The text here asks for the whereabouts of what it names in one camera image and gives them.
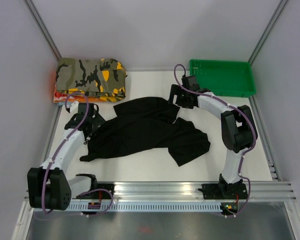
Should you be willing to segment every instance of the metal extrusion bar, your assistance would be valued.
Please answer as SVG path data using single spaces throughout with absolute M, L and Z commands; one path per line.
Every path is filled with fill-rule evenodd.
M 229 200 L 204 200 L 198 191 L 202 184 L 217 182 L 114 182 L 114 201 L 132 203 L 216 203 Z M 295 202 L 289 182 L 252 181 L 250 202 Z M 80 202 L 72 199 L 71 203 Z
M 101 204 L 91 204 L 91 200 L 73 200 L 66 209 L 67 212 L 96 212 L 104 211 L 110 201 Z M 142 212 L 142 213 L 203 213 L 221 212 L 220 202 L 127 202 L 117 201 L 108 212 Z
M 270 21 L 268 22 L 265 30 L 263 31 L 260 39 L 259 39 L 259 42 L 257 43 L 255 49 L 253 50 L 250 58 L 249 58 L 249 63 L 252 65 L 258 55 L 258 53 L 260 52 L 261 48 L 263 47 L 264 43 L 266 42 L 270 32 L 272 31 L 273 27 L 275 26 L 277 20 L 279 19 L 282 11 L 284 10 L 287 2 L 289 0 L 281 0 L 278 4 L 278 6 L 276 7 Z
M 27 6 L 27 8 L 29 9 L 29 11 L 30 11 L 33 19 L 35 20 L 38 28 L 42 32 L 46 42 L 48 43 L 51 51 L 54 54 L 56 60 L 59 61 L 60 58 L 61 58 L 61 54 L 60 54 L 54 40 L 52 39 L 48 29 L 46 28 L 46 25 L 45 25 L 44 21 L 42 20 L 36 6 L 32 2 L 32 0 L 23 0 L 23 1 L 24 1 L 25 5 Z
M 261 113 L 259 111 L 259 107 L 258 107 L 258 104 L 257 104 L 257 101 L 256 101 L 256 97 L 254 95 L 251 96 L 249 98 L 249 102 L 250 102 L 251 110 L 252 110 L 253 117 L 254 117 L 254 120 L 255 120 L 254 122 L 256 124 L 257 129 L 258 129 L 259 137 L 261 139 L 261 143 L 262 143 L 262 146 L 263 146 L 265 157 L 266 157 L 267 161 L 271 164 L 271 165 L 269 165 L 269 167 L 273 167 L 275 169 L 275 175 L 276 175 L 276 178 L 277 178 L 276 180 L 280 181 L 281 180 L 281 178 L 280 178 L 281 175 L 280 175 L 280 172 L 278 171 L 278 169 L 276 168 L 276 163 L 275 163 L 275 160 L 274 160 L 273 151 L 272 151 L 272 148 L 270 146 L 269 138 L 268 138 L 266 128 L 265 128 L 264 123 L 263 123 L 263 119 L 261 117 Z

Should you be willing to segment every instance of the metal floor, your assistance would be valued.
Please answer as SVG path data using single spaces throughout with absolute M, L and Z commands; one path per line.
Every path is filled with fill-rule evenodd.
M 34 213 L 42 218 L 42 212 Z M 283 203 L 249 203 L 237 218 L 197 212 L 108 212 L 34 217 L 27 240 L 293 240 Z

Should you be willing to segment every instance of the aluminum frame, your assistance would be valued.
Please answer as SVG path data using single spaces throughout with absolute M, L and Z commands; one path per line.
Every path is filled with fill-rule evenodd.
M 33 4 L 32 0 L 24 0 L 28 7 L 33 19 L 36 21 L 38 28 L 46 39 L 51 51 L 56 59 L 61 58 L 52 37 L 50 36 L 43 20 L 41 19 L 38 10 Z M 274 11 L 268 25 L 266 26 L 258 44 L 256 45 L 249 63 L 252 65 L 256 59 L 263 44 L 271 33 L 275 23 L 280 17 L 283 9 L 285 8 L 288 0 L 281 0 Z M 263 120 L 258 109 L 256 98 L 254 96 L 249 98 L 251 110 L 255 117 L 255 123 L 259 130 L 259 136 L 269 163 L 269 169 L 273 181 L 252 181 L 251 182 L 251 202 L 284 202 L 291 226 L 293 228 L 296 239 L 300 239 L 300 214 L 297 213 L 296 197 L 293 192 L 292 186 L 289 182 L 281 181 L 281 175 L 277 171 L 275 160 L 272 154 L 271 146 L 268 140 L 267 132 L 263 124 Z M 54 115 L 54 124 L 51 127 L 50 138 L 45 146 L 47 155 L 50 151 L 53 136 L 57 127 L 58 119 L 60 116 L 60 107 L 56 110 Z M 203 195 L 197 189 L 201 184 L 208 182 L 115 182 L 115 201 L 120 202 L 208 202 L 214 200 L 204 200 Z M 30 221 L 33 215 L 33 209 L 29 205 L 29 201 L 25 197 L 22 204 L 19 219 L 13 233 L 12 239 L 26 239 L 27 231 L 30 226 Z

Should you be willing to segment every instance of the black cloth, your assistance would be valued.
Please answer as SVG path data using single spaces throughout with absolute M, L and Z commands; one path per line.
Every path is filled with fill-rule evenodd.
M 191 121 L 176 119 L 179 107 L 161 97 L 143 97 L 114 106 L 117 117 L 106 121 L 88 141 L 80 161 L 127 156 L 153 148 L 168 148 L 182 166 L 209 151 L 207 134 Z

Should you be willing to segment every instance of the cable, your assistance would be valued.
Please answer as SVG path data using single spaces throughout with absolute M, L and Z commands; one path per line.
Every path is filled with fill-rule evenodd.
M 110 198 L 111 198 L 111 202 L 110 202 L 109 206 L 105 210 L 103 210 L 101 212 L 97 212 L 93 216 L 98 216 L 98 215 L 102 215 L 102 214 L 106 213 L 106 211 L 108 211 L 111 208 L 111 206 L 113 205 L 113 203 L 114 203 L 114 196 L 111 194 L 111 192 L 109 190 L 103 189 L 103 188 L 97 188 L 97 189 L 93 189 L 93 190 L 90 190 L 90 191 L 86 191 L 86 192 L 80 193 L 78 196 L 91 194 L 91 193 L 94 193 L 94 192 L 97 192 L 97 191 L 103 191 L 103 192 L 108 193 L 109 196 L 110 196 Z
M 102 215 L 102 214 L 104 214 L 105 212 L 107 212 L 107 211 L 111 208 L 111 206 L 113 205 L 113 203 L 114 203 L 114 196 L 112 195 L 112 193 L 111 193 L 110 191 L 108 191 L 107 189 L 103 189 L 103 188 L 97 188 L 97 189 L 94 189 L 94 190 L 91 190 L 91 191 L 87 191 L 87 192 L 80 193 L 78 196 L 88 195 L 88 194 L 91 194 L 91 193 L 97 192 L 97 191 L 99 191 L 99 192 L 106 192 L 107 194 L 109 194 L 109 196 L 110 196 L 110 198 L 111 198 L 111 202 L 110 202 L 109 206 L 108 206 L 105 210 L 103 210 L 103 211 L 101 211 L 101 212 L 97 212 L 97 213 L 95 213 L 95 214 L 69 213 L 69 214 L 67 214 L 67 215 L 61 215 L 61 216 L 58 216 L 58 217 L 55 217 L 55 218 L 40 218 L 40 217 L 37 217 L 37 216 L 35 215 L 35 212 L 34 212 L 34 213 L 33 213 L 33 216 L 34 216 L 34 218 L 35 218 L 36 220 L 39 220 L 39 221 L 47 221 L 47 220 L 54 220 L 54 219 L 63 218 L 63 217 L 69 217 L 69 216 L 83 216 L 83 215 L 84 215 L 84 216 L 88 217 L 88 216 L 98 216 L 98 215 Z
M 57 147 L 57 149 L 55 150 L 54 154 L 52 155 L 51 161 L 49 162 L 49 164 L 48 164 L 48 166 L 47 166 L 47 168 L 45 170 L 45 174 L 44 174 L 44 178 L 43 178 L 43 184 L 42 184 L 42 192 L 41 192 L 41 208 L 42 208 L 42 211 L 43 211 L 44 215 L 47 215 L 47 214 L 49 214 L 49 213 L 52 212 L 52 209 L 47 212 L 47 210 L 46 210 L 46 203 L 45 203 L 45 198 L 46 198 L 46 184 L 47 184 L 47 181 L 48 181 L 49 170 L 51 169 L 53 163 L 55 163 L 56 156 L 60 152 L 60 150 L 63 147 L 63 145 L 68 141 L 68 139 L 72 136 L 72 134 L 74 134 L 75 131 L 78 130 L 78 128 L 84 123 L 84 121 L 86 120 L 86 118 L 88 116 L 89 100 L 88 100 L 88 98 L 87 98 L 86 95 L 84 95 L 83 93 L 78 92 L 78 91 L 75 91 L 75 92 L 69 94 L 68 96 L 66 96 L 65 103 L 64 103 L 65 109 L 66 110 L 69 109 L 69 107 L 67 107 L 67 101 L 73 95 L 82 95 L 85 98 L 85 102 L 86 102 L 85 113 L 84 113 L 84 116 L 83 116 L 82 120 L 79 122 L 79 124 L 66 136 L 66 139 L 63 139 L 63 141 Z
M 178 81 L 178 78 L 177 78 L 176 70 L 177 70 L 178 66 L 180 66 L 180 67 L 183 68 L 184 76 L 186 76 L 186 68 L 185 68 L 185 66 L 183 66 L 182 64 L 179 63 L 179 64 L 175 65 L 175 67 L 173 69 L 173 74 L 174 74 L 175 81 L 178 83 L 178 85 L 180 86 L 180 88 L 182 88 L 183 90 L 185 90 L 186 92 L 189 92 L 191 94 L 202 95 L 202 96 L 205 96 L 205 97 L 209 97 L 209 98 L 215 99 L 218 102 L 220 102 L 220 103 L 224 104 L 225 106 L 229 107 L 230 109 L 233 109 L 233 110 L 237 111 L 245 119 L 245 121 L 247 122 L 247 124 L 249 125 L 249 127 L 250 127 L 250 129 L 252 131 L 252 137 L 253 137 L 252 146 L 250 148 L 248 148 L 247 150 L 245 150 L 242 153 L 241 159 L 240 159 L 240 163 L 239 163 L 239 168 L 238 168 L 238 175 L 240 176 L 240 178 L 248 181 L 248 187 L 249 187 L 248 196 L 246 198 L 246 201 L 245 201 L 243 207 L 236 214 L 228 216 L 230 218 L 236 217 L 236 215 L 239 215 L 246 208 L 247 203 L 248 203 L 249 198 L 250 198 L 250 193 L 251 193 L 251 181 L 250 181 L 250 179 L 248 177 L 245 177 L 245 176 L 241 175 L 241 169 L 242 169 L 242 165 L 243 165 L 243 162 L 244 162 L 245 155 L 248 152 L 250 152 L 252 149 L 254 149 L 255 146 L 256 146 L 257 136 L 256 136 L 256 132 L 255 132 L 254 126 L 250 122 L 249 118 L 240 109 L 238 109 L 235 106 L 229 105 L 226 101 L 222 100 L 221 98 L 219 98 L 219 97 L 217 97 L 215 95 L 209 95 L 209 94 L 206 94 L 206 93 L 201 93 L 201 92 L 197 92 L 197 91 L 191 91 L 189 89 L 186 89 L 184 86 L 182 86 L 181 83 Z

